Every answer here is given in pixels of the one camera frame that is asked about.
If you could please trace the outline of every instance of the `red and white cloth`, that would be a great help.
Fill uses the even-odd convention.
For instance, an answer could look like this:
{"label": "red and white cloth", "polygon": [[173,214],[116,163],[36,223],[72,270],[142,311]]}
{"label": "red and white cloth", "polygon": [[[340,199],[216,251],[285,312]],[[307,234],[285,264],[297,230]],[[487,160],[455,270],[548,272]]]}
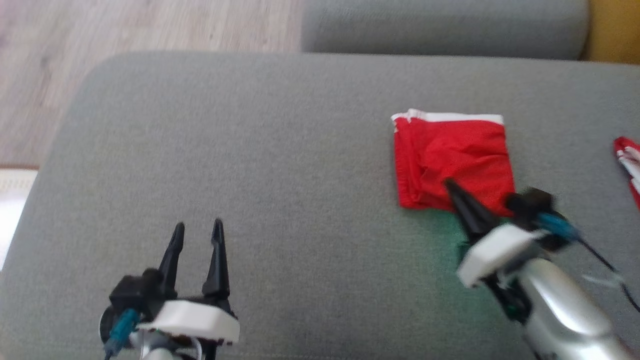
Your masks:
{"label": "red and white cloth", "polygon": [[501,115],[409,109],[391,120],[402,207],[453,211],[443,185],[453,177],[494,213],[511,215],[504,199],[515,187]]}
{"label": "red and white cloth", "polygon": [[631,139],[621,136],[613,141],[613,149],[618,161],[631,175],[629,188],[637,207],[640,209],[640,145]]}

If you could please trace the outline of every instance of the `yellow wall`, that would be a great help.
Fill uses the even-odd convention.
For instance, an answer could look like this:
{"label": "yellow wall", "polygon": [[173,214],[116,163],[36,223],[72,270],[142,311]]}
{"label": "yellow wall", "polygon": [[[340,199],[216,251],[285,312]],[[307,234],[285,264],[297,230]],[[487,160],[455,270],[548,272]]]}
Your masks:
{"label": "yellow wall", "polygon": [[640,64],[640,0],[590,0],[584,60]]}

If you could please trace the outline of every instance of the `blue connector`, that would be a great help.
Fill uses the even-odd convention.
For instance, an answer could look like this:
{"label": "blue connector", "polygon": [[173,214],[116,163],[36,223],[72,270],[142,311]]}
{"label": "blue connector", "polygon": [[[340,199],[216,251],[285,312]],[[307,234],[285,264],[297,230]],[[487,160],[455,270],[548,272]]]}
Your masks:
{"label": "blue connector", "polygon": [[126,309],[116,325],[109,332],[109,339],[104,344],[104,360],[118,356],[129,341],[129,334],[140,322],[140,315],[134,309]]}
{"label": "blue connector", "polygon": [[565,240],[576,241],[580,239],[578,229],[563,218],[548,213],[541,213],[538,215],[538,223],[542,229],[558,235]]}

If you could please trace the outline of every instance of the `white stripe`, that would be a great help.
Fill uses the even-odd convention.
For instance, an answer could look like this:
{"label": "white stripe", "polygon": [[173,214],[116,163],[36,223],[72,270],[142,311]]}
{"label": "white stripe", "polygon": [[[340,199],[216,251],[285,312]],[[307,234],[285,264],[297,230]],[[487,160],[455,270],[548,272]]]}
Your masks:
{"label": "white stripe", "polygon": [[629,156],[631,156],[634,160],[640,161],[640,151],[636,150],[635,147],[627,146],[625,147],[625,151]]}
{"label": "white stripe", "polygon": [[446,121],[469,121],[482,120],[493,122],[494,124],[504,125],[502,115],[496,114],[460,114],[460,113],[427,113],[418,109],[409,109],[406,113],[398,113],[391,117],[392,121],[404,117],[408,122],[411,118],[420,119],[428,122],[446,122]]}
{"label": "white stripe", "polygon": [[640,181],[638,181],[638,179],[636,178],[631,179],[631,185],[634,186],[637,193],[640,193]]}
{"label": "white stripe", "polygon": [[631,177],[633,177],[634,179],[640,179],[640,165],[638,165],[636,161],[627,159],[625,157],[620,157],[618,158],[618,160],[625,167]]}

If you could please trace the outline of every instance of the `gray cushion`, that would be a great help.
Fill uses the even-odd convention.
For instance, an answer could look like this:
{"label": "gray cushion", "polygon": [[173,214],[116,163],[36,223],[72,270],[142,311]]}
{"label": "gray cushion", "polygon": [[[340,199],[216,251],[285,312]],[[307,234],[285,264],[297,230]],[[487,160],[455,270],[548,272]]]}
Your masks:
{"label": "gray cushion", "polygon": [[577,59],[587,0],[308,0],[302,48]]}
{"label": "gray cushion", "polygon": [[[26,204],[0,273],[0,349],[102,358],[98,319],[121,276],[157,266],[183,220],[177,290],[198,294],[222,217],[241,342],[221,359],[520,359],[517,326],[456,278],[453,215],[397,206],[389,116],[503,114],[517,187],[557,194],[640,294],[640,214],[611,149],[640,139],[637,94],[640,67],[595,63],[113,58],[80,88]],[[558,262],[606,274],[577,247]],[[639,350],[620,292],[585,286]]]}

